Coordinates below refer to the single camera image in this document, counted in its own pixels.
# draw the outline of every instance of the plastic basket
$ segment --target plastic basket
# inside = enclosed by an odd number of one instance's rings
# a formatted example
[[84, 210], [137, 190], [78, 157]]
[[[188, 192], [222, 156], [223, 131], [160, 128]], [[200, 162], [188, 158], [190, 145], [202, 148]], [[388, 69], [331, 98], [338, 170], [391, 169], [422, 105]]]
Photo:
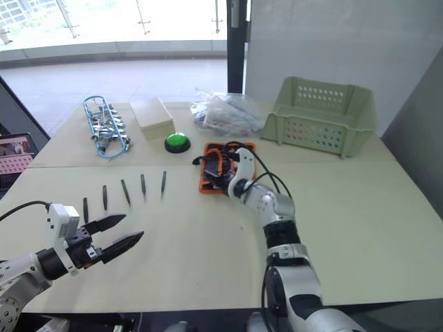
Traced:
[[377, 129], [370, 89], [299, 77], [284, 80], [261, 138], [338, 154], [357, 154]]

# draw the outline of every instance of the black cable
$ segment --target black cable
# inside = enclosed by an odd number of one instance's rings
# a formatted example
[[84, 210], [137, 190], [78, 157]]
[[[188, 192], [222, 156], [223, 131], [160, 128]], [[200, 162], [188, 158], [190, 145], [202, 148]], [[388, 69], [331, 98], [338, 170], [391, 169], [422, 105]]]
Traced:
[[35, 204], [42, 204], [45, 206], [46, 211], [49, 211], [49, 206], [51, 205], [51, 203], [47, 203], [47, 202], [43, 202], [43, 201], [31, 201], [31, 202], [27, 202], [24, 204], [21, 204], [17, 207], [14, 207], [12, 210], [6, 212], [3, 216], [0, 216], [0, 221], [2, 221], [5, 218], [8, 218], [11, 214], [17, 212], [18, 210], [21, 210], [23, 208], [26, 208], [29, 205], [35, 205]]
[[230, 142], [227, 142], [225, 144], [225, 147], [227, 147], [229, 145], [238, 145], [240, 147], [244, 147], [245, 149], [248, 149], [254, 155], [255, 159], [257, 159], [257, 161], [261, 164], [261, 166], [266, 171], [266, 173], [269, 173], [269, 177], [271, 178], [272, 183], [274, 184], [275, 190], [277, 190], [277, 193], [280, 193], [280, 188], [277, 186], [277, 183], [274, 180], [272, 173], [269, 171], [268, 167], [263, 163], [263, 160], [260, 159], [260, 157], [255, 153], [255, 151], [253, 151], [249, 146], [245, 145], [244, 143], [238, 142], [236, 140], [232, 140]]
[[244, 194], [245, 192], [247, 192], [248, 190], [250, 190], [250, 189], [252, 189], [252, 187], [263, 177], [263, 176], [266, 176], [266, 175], [272, 175], [272, 176], [274, 176], [281, 184], [282, 184], [282, 186], [284, 187], [284, 190], [286, 190], [286, 193], [288, 194], [288, 196], [289, 197], [291, 197], [292, 198], [292, 195], [291, 195], [291, 192], [289, 191], [289, 189], [288, 189], [288, 187], [284, 184], [284, 182], [282, 181], [282, 179], [281, 178], [279, 178], [278, 176], [276, 176], [274, 173], [271, 173], [271, 172], [265, 172], [265, 173], [263, 173], [263, 174], [260, 174], [254, 181], [252, 181], [251, 182], [251, 184], [250, 185], [248, 185], [248, 187], [246, 187], [246, 188], [244, 188], [243, 189], [243, 192], [242, 192], [242, 194]]
[[262, 282], [262, 316], [263, 316], [263, 322], [266, 327], [266, 330], [268, 330], [268, 332], [273, 332], [271, 325], [269, 325], [269, 322], [268, 322], [268, 316], [266, 314], [266, 309], [264, 308], [264, 290], [266, 288], [266, 272], [268, 271], [268, 269], [269, 269], [269, 265], [266, 265], [266, 268], [264, 269], [263, 282]]

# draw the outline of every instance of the light green storage basket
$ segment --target light green storage basket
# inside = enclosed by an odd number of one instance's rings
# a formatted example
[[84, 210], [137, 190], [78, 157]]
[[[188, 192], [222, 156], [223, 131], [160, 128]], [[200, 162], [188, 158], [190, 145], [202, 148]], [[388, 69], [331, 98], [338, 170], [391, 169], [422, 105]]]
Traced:
[[299, 77], [284, 80], [261, 138], [338, 154], [357, 154], [377, 129], [370, 89]]

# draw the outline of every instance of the green button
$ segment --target green button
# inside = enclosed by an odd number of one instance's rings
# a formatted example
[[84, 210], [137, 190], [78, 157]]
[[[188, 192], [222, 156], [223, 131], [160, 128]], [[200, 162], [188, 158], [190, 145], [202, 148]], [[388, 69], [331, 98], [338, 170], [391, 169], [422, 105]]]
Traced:
[[187, 139], [184, 133], [172, 133], [166, 138], [166, 142], [172, 147], [179, 147], [185, 144]]

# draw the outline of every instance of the small box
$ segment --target small box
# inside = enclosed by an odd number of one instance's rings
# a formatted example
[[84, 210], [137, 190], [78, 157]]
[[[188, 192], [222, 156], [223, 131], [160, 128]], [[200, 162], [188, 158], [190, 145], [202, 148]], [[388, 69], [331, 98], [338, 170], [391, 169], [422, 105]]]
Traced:
[[165, 138], [175, 132], [172, 116], [159, 98], [132, 102], [131, 108], [147, 140]]

